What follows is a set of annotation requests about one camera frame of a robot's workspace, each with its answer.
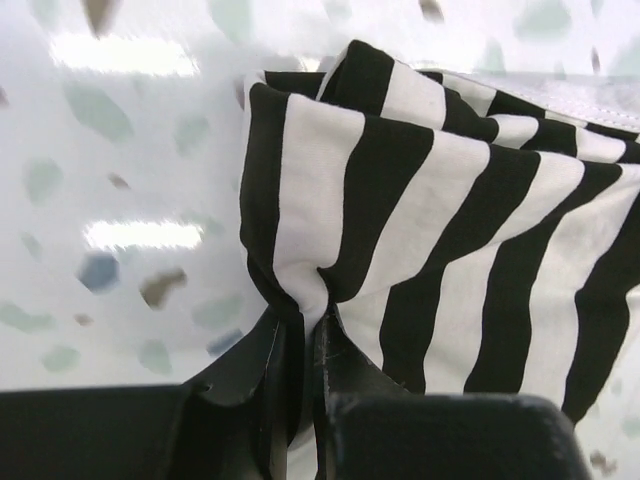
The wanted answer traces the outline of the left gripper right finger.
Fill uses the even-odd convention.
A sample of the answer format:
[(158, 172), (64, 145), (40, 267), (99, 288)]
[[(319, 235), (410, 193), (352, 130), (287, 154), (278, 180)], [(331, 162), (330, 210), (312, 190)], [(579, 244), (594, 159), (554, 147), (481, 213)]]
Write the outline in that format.
[(320, 479), (587, 479), (569, 420), (519, 395), (412, 394), (347, 337), (336, 307), (314, 329)]

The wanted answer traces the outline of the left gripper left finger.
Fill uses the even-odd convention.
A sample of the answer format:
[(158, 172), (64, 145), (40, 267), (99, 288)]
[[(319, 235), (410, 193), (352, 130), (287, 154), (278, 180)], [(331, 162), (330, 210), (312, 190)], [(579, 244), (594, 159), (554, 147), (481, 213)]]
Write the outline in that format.
[(4, 479), (283, 479), (286, 327), (250, 333), (180, 385), (4, 392)]

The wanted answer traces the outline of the black white striped tank top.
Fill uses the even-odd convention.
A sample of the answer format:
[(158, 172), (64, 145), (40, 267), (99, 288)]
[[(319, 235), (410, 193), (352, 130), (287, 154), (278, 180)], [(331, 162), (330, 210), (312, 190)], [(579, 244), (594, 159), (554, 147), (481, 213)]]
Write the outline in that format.
[(639, 122), (556, 112), (351, 42), (243, 85), (240, 239), (293, 325), (336, 307), (414, 394), (553, 402), (596, 479), (639, 475)]

